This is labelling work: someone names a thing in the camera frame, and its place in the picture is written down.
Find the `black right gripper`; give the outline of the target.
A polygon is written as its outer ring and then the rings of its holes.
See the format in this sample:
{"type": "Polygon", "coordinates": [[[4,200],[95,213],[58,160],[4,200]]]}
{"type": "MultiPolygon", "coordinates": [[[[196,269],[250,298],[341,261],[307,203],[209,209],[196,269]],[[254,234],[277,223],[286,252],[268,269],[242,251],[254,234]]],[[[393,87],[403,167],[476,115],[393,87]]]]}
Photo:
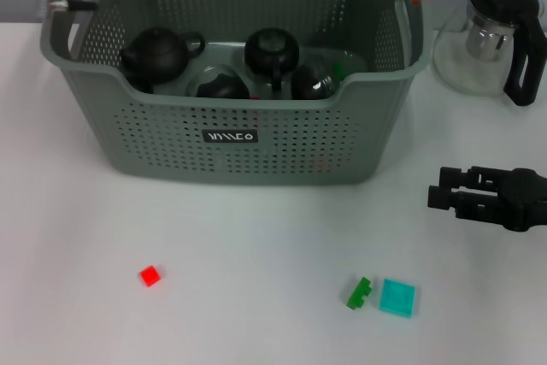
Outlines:
{"type": "Polygon", "coordinates": [[[510,172],[473,166],[464,172],[443,167],[438,185],[428,188],[428,208],[453,209],[458,219],[497,224],[513,232],[546,225],[546,178],[531,169],[510,172]],[[498,198],[451,190],[461,187],[497,192],[498,198]]]}

